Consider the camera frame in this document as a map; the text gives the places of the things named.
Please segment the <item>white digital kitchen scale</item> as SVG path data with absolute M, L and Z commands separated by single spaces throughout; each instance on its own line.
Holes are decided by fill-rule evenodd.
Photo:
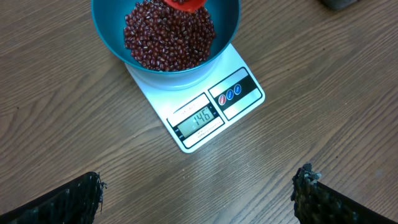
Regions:
M 184 153 L 194 152 L 266 99 L 232 45 L 187 73 L 168 76 L 126 68 Z

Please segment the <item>red beans in bowl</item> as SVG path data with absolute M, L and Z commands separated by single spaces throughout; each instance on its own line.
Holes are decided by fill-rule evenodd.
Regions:
M 211 15 L 203 6 L 191 13 L 161 0 L 143 1 L 125 21 L 124 46 L 149 70 L 176 72 L 199 66 L 210 56 L 216 37 Z

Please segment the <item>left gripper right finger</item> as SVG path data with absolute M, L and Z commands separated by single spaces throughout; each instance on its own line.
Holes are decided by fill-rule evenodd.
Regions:
M 290 199 L 301 224 L 397 224 L 322 184 L 321 176 L 306 163 L 292 178 Z

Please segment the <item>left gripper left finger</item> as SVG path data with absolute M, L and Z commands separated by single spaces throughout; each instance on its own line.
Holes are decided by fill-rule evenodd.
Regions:
M 92 224 L 102 209 L 106 183 L 99 173 L 87 172 L 76 179 L 1 215 L 1 223 Z

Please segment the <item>clear plastic container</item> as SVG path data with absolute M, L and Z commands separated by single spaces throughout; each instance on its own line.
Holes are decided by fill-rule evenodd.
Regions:
M 327 8 L 334 11 L 345 9 L 358 1 L 359 0 L 320 0 Z

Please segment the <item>blue plastic bowl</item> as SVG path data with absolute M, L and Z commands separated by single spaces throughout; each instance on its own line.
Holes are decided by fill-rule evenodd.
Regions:
M 216 37 L 211 45 L 211 54 L 199 66 L 176 72 L 149 70 L 131 57 L 131 51 L 124 46 L 125 16 L 130 14 L 137 3 L 135 0 L 92 0 L 91 10 L 97 32 L 105 45 L 115 56 L 128 65 L 151 73 L 178 74 L 201 68 L 219 56 L 232 42 L 238 29 L 241 13 L 240 0 L 207 0 L 204 7 L 213 20 Z

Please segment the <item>red measuring scoop blue handle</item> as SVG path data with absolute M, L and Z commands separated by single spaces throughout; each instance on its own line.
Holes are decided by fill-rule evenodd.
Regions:
M 176 10 L 194 13 L 205 5 L 206 0 L 164 0 L 164 2 Z

